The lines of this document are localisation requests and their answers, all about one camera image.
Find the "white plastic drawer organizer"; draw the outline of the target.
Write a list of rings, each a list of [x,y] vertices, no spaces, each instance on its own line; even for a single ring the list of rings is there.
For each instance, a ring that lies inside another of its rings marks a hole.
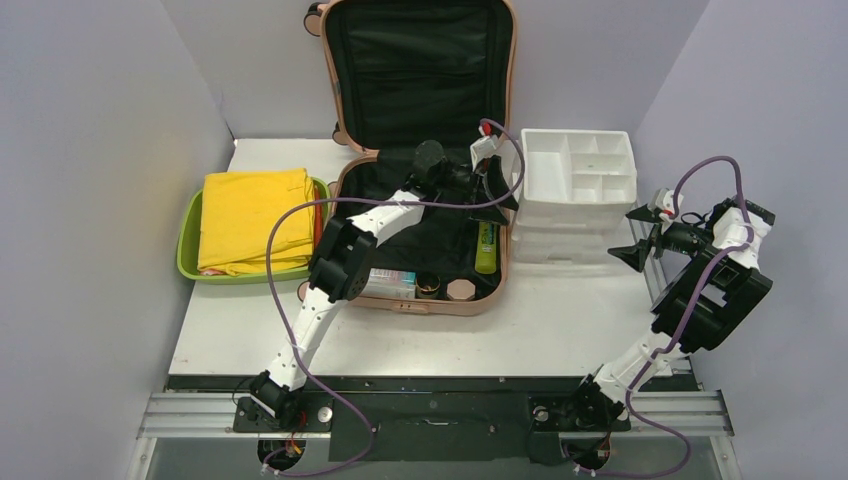
[[[521,132],[526,160],[512,258],[522,263],[602,263],[637,201],[637,169],[625,131]]]

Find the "white toothpaste box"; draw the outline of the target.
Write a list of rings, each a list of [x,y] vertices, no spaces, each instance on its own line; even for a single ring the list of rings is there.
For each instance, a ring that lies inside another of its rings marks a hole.
[[[416,294],[416,274],[410,271],[372,268],[362,296],[408,300]]]

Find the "pink hard-shell suitcase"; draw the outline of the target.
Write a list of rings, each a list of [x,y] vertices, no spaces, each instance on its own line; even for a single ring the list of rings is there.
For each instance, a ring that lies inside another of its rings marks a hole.
[[[500,146],[510,110],[514,23],[505,1],[332,1],[309,8],[304,26],[323,40],[335,133],[359,153],[339,177],[331,218],[366,211],[354,197],[390,197],[426,140],[469,164],[469,146],[487,122]],[[378,247],[372,268],[436,274],[436,299],[361,294],[349,304],[457,316],[488,310],[506,281],[508,225],[496,225],[497,271],[484,275],[474,268],[479,223],[468,212],[437,210]],[[476,285],[473,301],[446,298],[456,279]]]

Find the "red snack bag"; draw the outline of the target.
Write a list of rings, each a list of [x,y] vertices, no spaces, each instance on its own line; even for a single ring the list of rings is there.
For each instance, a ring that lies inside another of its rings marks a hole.
[[[314,184],[314,196],[316,200],[320,200],[322,198],[321,189],[319,185]],[[314,229],[313,229],[313,249],[316,249],[323,232],[323,217],[324,210],[322,204],[317,204],[314,206]]]

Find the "yellow box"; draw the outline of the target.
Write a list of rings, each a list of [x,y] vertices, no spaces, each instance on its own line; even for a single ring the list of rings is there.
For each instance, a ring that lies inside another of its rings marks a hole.
[[[308,206],[291,214],[268,239],[287,211],[316,199],[304,168],[223,172],[205,177],[201,198],[197,268],[207,276],[265,274],[304,267],[314,249],[315,213]]]

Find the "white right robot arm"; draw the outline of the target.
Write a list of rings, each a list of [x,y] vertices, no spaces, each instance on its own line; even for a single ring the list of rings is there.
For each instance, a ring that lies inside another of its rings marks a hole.
[[[608,254],[637,272],[649,257],[671,251],[688,264],[652,306],[654,321],[624,354],[586,376],[564,400],[566,418],[581,428],[609,427],[648,380],[678,359],[700,349],[713,350],[753,311],[773,282],[759,268],[759,248],[776,216],[734,198],[714,206],[707,220],[665,222],[656,207],[643,205],[630,220],[649,222],[649,235]]]

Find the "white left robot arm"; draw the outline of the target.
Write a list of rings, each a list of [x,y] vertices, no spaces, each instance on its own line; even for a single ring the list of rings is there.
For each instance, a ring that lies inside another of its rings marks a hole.
[[[308,264],[308,286],[295,320],[283,322],[288,345],[251,382],[251,400],[272,429],[297,420],[298,396],[312,375],[308,366],[339,311],[360,296],[378,247],[437,210],[459,210],[472,219],[507,224],[505,210],[517,210],[496,154],[499,139],[484,134],[470,148],[469,164],[450,160],[435,140],[414,151],[401,186],[385,200],[354,197],[366,211],[332,217]]]

